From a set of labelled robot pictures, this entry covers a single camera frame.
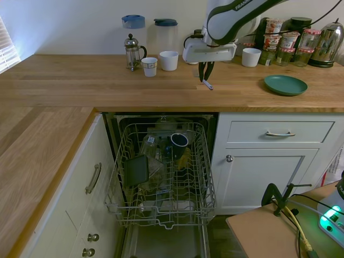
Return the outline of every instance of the dark blue lid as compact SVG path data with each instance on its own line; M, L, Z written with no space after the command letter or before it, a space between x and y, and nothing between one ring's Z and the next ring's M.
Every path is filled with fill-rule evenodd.
M170 27L178 25L178 22L174 19L154 19L154 21L156 26Z
M127 21L132 21L132 20L145 20L145 18L141 15L126 15L122 17L122 20L126 23Z
M141 15L127 15L122 17L123 28L144 28L146 27L145 18Z

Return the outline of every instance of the window blind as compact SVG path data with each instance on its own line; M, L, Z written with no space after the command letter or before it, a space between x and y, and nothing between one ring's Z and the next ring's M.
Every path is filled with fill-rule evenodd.
M19 55L0 17L0 73L20 62Z

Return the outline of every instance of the drawer handle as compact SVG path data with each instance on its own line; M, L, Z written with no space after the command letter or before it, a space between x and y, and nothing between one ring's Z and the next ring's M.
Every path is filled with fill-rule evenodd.
M295 136L294 133L288 132L288 133L270 133L269 131L265 134L266 136L272 136L272 137L292 137Z
M227 155L227 156L226 156L226 161L227 161L228 163L231 163L231 162L233 161L233 157L232 157L231 155Z
M94 256L95 253L96 251L93 248L90 248L90 249L84 248L84 250L82 250L82 257L92 257Z
M95 172L93 173L93 177L91 179L91 182L88 187L85 188L86 194L92 193L93 189L96 186L96 183L98 182L99 175L101 174L102 170L102 164L98 163L95 165Z
M87 236L87 241L89 242L97 242L99 240L99 235L98 234L88 234Z

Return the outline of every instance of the black mug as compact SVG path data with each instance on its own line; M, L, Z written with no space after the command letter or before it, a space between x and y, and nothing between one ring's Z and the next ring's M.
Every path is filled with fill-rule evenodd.
M185 148L189 144L189 140L181 133L172 134L170 140L172 143L173 159L179 160L183 156Z

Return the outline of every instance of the wire rack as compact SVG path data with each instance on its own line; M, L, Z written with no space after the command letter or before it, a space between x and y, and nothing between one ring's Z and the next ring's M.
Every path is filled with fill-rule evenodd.
M160 225L196 226L214 217L216 197L210 168L204 127L198 123L166 123L176 130L157 130L157 123L130 124L125 127L115 160L105 205L117 216L122 226ZM157 138L181 132L189 139L191 150L186 166L181 167L172 157L156 158L163 164L149 181L134 187L124 187L124 162L139 155L143 138L149 133Z

